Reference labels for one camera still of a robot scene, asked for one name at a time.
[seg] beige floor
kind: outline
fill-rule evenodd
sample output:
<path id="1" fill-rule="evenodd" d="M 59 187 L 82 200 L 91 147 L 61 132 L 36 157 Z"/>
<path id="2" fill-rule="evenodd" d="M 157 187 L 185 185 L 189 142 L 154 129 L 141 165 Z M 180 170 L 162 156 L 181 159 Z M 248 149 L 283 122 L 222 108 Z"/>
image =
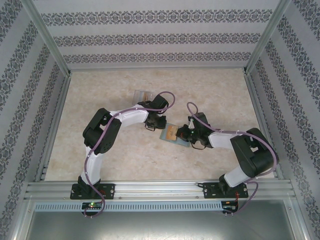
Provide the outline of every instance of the beige floor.
<path id="1" fill-rule="evenodd" d="M 192 101 L 216 128 L 246 131 L 258 127 L 241 69 L 75 72 L 46 181 L 78 179 L 86 157 L 83 130 L 99 108 L 117 111 L 131 107 L 135 90 L 155 95 L 173 92 L 176 103 L 165 113 L 171 124 L 187 124 L 186 103 Z M 164 97 L 171 102 L 171 96 Z M 161 130 L 146 130 L 143 123 L 121 129 L 112 149 L 105 154 L 101 179 L 217 179 L 238 165 L 232 150 L 195 150 L 160 140 L 160 134 Z"/>

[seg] damask pattern wall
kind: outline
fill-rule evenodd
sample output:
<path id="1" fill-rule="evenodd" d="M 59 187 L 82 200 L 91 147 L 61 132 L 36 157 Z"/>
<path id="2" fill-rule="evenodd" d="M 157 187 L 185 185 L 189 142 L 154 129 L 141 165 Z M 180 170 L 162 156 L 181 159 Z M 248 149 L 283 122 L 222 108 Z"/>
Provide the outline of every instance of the damask pattern wall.
<path id="1" fill-rule="evenodd" d="M 35 0 L 72 70 L 244 67 L 279 0 Z"/>
<path id="2" fill-rule="evenodd" d="M 293 0 L 251 72 L 311 239 L 320 239 L 320 1 Z"/>
<path id="3" fill-rule="evenodd" d="M 0 240 L 4 240 L 26 183 L 34 181 L 65 76 L 19 0 L 1 1 L 0 16 Z"/>

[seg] purple cable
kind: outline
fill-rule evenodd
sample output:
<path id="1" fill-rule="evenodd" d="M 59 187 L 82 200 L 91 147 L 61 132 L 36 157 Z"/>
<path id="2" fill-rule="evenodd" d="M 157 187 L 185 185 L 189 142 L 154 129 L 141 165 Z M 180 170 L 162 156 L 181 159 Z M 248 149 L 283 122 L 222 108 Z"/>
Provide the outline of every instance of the purple cable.
<path id="1" fill-rule="evenodd" d="M 204 123 L 203 121 L 201 121 L 190 109 L 189 105 L 193 105 L 195 108 L 196 108 L 196 112 L 198 112 L 198 107 L 196 104 L 194 104 L 193 102 L 189 101 L 187 104 L 186 104 L 186 107 L 187 109 L 189 110 L 189 112 L 191 113 L 191 115 L 197 119 L 200 123 L 202 123 L 204 126 L 206 126 L 208 129 L 211 129 L 212 131 L 215 131 L 215 132 L 219 132 L 219 133 L 223 133 L 223 134 L 237 134 L 237 135 L 246 135 L 246 136 L 249 136 L 253 139 L 256 139 L 258 140 L 260 143 L 262 143 L 263 145 L 265 145 L 265 147 L 270 151 L 272 157 L 273 157 L 273 166 L 272 168 L 267 171 L 267 172 L 264 172 L 264 173 L 261 173 L 259 174 L 257 177 L 260 177 L 260 176 L 264 176 L 264 175 L 267 175 L 269 173 L 272 173 L 275 169 L 276 169 L 276 166 L 277 166 L 277 157 L 276 157 L 276 154 L 275 154 L 275 151 L 272 149 L 271 146 L 269 146 L 269 144 L 267 144 L 263 139 L 261 139 L 260 137 L 258 136 L 255 136 L 253 134 L 250 134 L 248 132 L 245 132 L 245 131 L 225 131 L 225 130 L 221 130 L 221 129 L 215 129 L 211 126 L 209 126 L 208 124 Z M 258 182 L 256 181 L 251 181 L 251 179 L 248 179 L 247 181 L 245 181 L 246 184 L 256 184 L 256 188 L 253 192 L 253 194 L 250 196 L 250 198 L 245 202 L 245 204 L 236 212 L 240 212 L 242 211 L 247 205 L 248 203 L 251 201 L 251 199 L 255 196 L 256 192 L 258 191 L 258 187 L 259 187 L 259 184 Z"/>
<path id="2" fill-rule="evenodd" d="M 116 116 L 118 116 L 118 115 L 120 115 L 120 114 L 123 114 L 123 113 L 125 113 L 125 112 L 128 112 L 128 111 L 134 111 L 134 110 L 146 110 L 146 111 L 154 111 L 154 112 L 164 112 L 164 111 L 168 110 L 169 108 L 171 108 L 171 107 L 175 104 L 176 97 L 175 97 L 175 95 L 174 95 L 172 92 L 170 92 L 170 91 L 162 91 L 162 92 L 160 92 L 158 95 L 161 95 L 161 94 L 171 94 L 171 95 L 173 96 L 173 101 L 172 101 L 171 105 L 169 105 L 169 106 L 167 106 L 167 107 L 165 107 L 165 108 L 161 108 L 161 109 L 144 108 L 144 107 L 132 107 L 132 108 L 128 108 L 128 109 L 125 109 L 125 110 L 122 110 L 122 111 L 116 113 L 115 115 L 113 115 L 113 116 L 110 118 L 110 120 L 109 120 L 109 122 L 107 123 L 107 125 L 105 126 L 105 128 L 104 128 L 104 130 L 103 130 L 103 132 L 102 132 L 102 134 L 101 134 L 101 136 L 100 136 L 100 138 L 99 138 L 99 140 L 96 142 L 96 144 L 94 145 L 94 147 L 89 151 L 88 155 L 86 156 L 85 161 L 84 161 L 84 175 L 85 175 L 85 178 L 86 178 L 89 186 L 101 197 L 101 202 L 102 202 L 102 204 L 103 204 L 103 207 L 101 208 L 101 210 L 100 210 L 99 212 L 97 212 L 95 215 L 90 216 L 91 219 L 99 216 L 99 215 L 104 211 L 105 206 L 106 206 L 106 200 L 105 200 L 104 196 L 93 186 L 93 184 L 90 182 L 90 179 L 89 179 L 89 177 L 88 177 L 87 163 L 88 163 L 88 160 L 89 160 L 91 154 L 97 149 L 97 147 L 98 147 L 99 144 L 101 143 L 101 141 L 102 141 L 102 139 L 104 138 L 104 136 L 105 136 L 105 134 L 106 134 L 106 132 L 107 132 L 107 130 L 108 130 L 111 122 L 113 121 L 113 119 L 115 119 Z M 84 217 L 88 217 L 88 215 L 86 214 L 86 212 L 87 212 L 88 209 L 89 209 L 89 208 L 86 208 L 86 209 L 84 210 Z"/>

